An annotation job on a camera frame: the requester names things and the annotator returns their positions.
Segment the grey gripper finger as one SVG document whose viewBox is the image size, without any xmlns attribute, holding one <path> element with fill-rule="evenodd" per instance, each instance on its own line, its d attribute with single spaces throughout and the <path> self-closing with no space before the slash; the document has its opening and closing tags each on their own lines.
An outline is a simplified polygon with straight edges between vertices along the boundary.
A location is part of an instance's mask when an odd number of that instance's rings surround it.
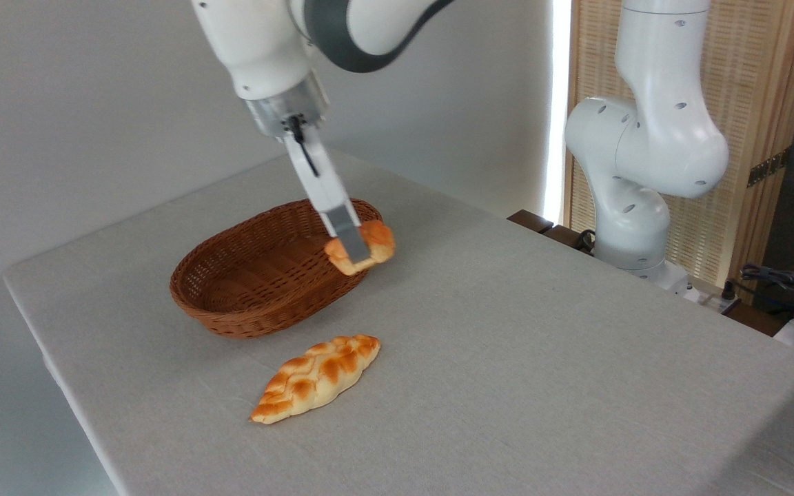
<svg viewBox="0 0 794 496">
<path fill-rule="evenodd" d="M 341 242 L 352 263 L 357 264 L 371 258 L 369 247 L 361 234 L 361 220 L 352 202 L 344 202 L 331 210 L 322 211 L 320 217 L 329 236 Z"/>
</svg>

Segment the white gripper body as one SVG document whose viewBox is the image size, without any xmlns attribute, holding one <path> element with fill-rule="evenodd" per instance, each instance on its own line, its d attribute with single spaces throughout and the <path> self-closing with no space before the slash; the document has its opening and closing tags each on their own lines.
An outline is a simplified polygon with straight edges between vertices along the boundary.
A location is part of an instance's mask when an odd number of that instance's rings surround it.
<svg viewBox="0 0 794 496">
<path fill-rule="evenodd" d="M 316 128 L 301 129 L 303 141 L 289 133 L 283 138 L 295 172 L 312 207 L 319 213 L 350 202 Z"/>
</svg>

